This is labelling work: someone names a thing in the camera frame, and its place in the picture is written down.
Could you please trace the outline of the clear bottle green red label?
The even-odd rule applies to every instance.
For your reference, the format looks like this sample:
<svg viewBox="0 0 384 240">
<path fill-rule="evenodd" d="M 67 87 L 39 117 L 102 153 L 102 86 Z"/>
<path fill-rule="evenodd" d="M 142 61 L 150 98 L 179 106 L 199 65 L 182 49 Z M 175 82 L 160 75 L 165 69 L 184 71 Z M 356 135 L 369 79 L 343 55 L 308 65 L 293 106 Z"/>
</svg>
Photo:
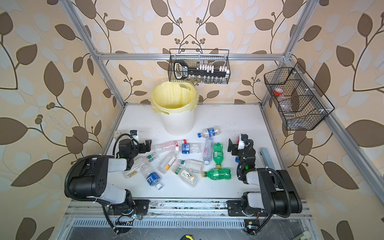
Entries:
<svg viewBox="0 0 384 240">
<path fill-rule="evenodd" d="M 136 160 L 134 160 L 134 164 L 131 167 L 130 170 L 124 171 L 123 176 L 126 179 L 132 178 L 134 175 L 138 174 L 141 172 L 145 167 L 147 167 L 151 162 L 154 160 L 158 159 L 159 156 L 156 152 L 146 156 L 146 157 L 140 157 Z"/>
</svg>

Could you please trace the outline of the green bottle yellow cap front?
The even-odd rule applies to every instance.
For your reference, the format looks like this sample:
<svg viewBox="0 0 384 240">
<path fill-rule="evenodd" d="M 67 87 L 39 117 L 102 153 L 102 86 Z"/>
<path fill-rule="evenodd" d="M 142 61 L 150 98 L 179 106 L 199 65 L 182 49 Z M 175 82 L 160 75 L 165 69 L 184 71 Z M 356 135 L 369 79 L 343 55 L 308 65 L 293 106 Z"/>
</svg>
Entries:
<svg viewBox="0 0 384 240">
<path fill-rule="evenodd" d="M 203 178 L 209 178 L 213 181 L 230 180 L 232 178 L 230 169 L 211 169 L 207 172 L 202 172 Z"/>
</svg>

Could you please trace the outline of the clear bottle blue label white cap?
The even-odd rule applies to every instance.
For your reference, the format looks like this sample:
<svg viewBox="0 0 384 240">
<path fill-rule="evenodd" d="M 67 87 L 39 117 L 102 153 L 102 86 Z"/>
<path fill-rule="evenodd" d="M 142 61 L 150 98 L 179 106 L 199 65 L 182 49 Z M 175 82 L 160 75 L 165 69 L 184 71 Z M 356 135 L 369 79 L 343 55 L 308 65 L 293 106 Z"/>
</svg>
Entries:
<svg viewBox="0 0 384 240">
<path fill-rule="evenodd" d="M 141 173 L 146 179 L 146 182 L 151 186 L 155 187 L 157 190 L 161 190 L 163 185 L 161 183 L 161 178 L 159 174 L 151 166 L 143 167 Z"/>
</svg>

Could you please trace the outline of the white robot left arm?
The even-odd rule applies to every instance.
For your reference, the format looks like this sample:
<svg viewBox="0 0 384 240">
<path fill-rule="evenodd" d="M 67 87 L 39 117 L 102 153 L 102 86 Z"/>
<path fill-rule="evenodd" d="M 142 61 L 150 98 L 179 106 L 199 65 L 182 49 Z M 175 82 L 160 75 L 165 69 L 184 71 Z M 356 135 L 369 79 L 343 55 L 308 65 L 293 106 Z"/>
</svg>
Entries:
<svg viewBox="0 0 384 240">
<path fill-rule="evenodd" d="M 145 215 L 149 200 L 133 199 L 126 188 L 118 188 L 108 183 L 111 173 L 120 173 L 129 179 L 152 162 L 155 156 L 138 158 L 139 154 L 151 151 L 152 142 L 138 143 L 135 139 L 123 139 L 115 142 L 119 148 L 113 155 L 91 155 L 78 159 L 65 178 L 65 195 L 75 201 L 96 202 L 102 206 L 104 215 L 115 216 Z"/>
</svg>

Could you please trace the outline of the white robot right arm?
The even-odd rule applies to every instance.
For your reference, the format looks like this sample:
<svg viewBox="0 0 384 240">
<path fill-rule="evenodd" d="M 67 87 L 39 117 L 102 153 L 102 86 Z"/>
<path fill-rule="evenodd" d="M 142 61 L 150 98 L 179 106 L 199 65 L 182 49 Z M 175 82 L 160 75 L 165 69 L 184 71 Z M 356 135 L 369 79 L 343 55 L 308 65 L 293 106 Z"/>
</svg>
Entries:
<svg viewBox="0 0 384 240">
<path fill-rule="evenodd" d="M 256 151 L 253 140 L 241 135 L 236 144 L 229 140 L 228 152 L 236 157 L 238 180 L 259 188 L 258 192 L 244 192 L 239 201 L 228 201 L 230 216 L 288 218 L 302 212 L 303 203 L 289 173 L 275 168 L 266 148 Z"/>
</svg>

